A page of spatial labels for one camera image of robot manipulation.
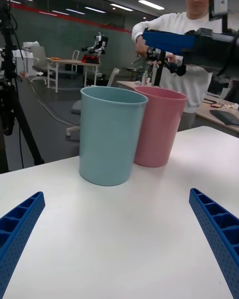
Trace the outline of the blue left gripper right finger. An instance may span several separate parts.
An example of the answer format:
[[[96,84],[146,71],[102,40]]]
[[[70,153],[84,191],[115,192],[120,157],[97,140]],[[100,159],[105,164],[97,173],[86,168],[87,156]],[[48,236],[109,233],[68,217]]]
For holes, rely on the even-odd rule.
[[[189,204],[217,260],[233,298],[239,298],[239,219],[192,188]]]

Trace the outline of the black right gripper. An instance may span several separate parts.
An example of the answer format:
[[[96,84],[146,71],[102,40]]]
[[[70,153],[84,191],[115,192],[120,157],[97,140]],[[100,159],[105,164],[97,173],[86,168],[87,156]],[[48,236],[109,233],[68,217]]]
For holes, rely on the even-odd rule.
[[[210,29],[191,30],[185,35],[145,30],[146,45],[170,52],[183,54],[183,64],[198,66],[217,76],[239,75],[239,33],[237,31],[214,33]]]

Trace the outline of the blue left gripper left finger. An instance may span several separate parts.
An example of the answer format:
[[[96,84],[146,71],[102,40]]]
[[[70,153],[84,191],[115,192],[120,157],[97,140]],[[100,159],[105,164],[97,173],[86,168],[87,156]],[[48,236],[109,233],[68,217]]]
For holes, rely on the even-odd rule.
[[[37,192],[0,219],[0,298],[44,207],[44,194]]]

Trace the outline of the person's right hand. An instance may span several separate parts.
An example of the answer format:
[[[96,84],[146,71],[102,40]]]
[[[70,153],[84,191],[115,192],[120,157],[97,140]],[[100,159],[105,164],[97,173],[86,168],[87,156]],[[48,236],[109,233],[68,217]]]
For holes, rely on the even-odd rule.
[[[147,57],[147,52],[148,52],[148,46],[145,44],[136,44],[135,45],[136,53],[137,55],[146,58]]]

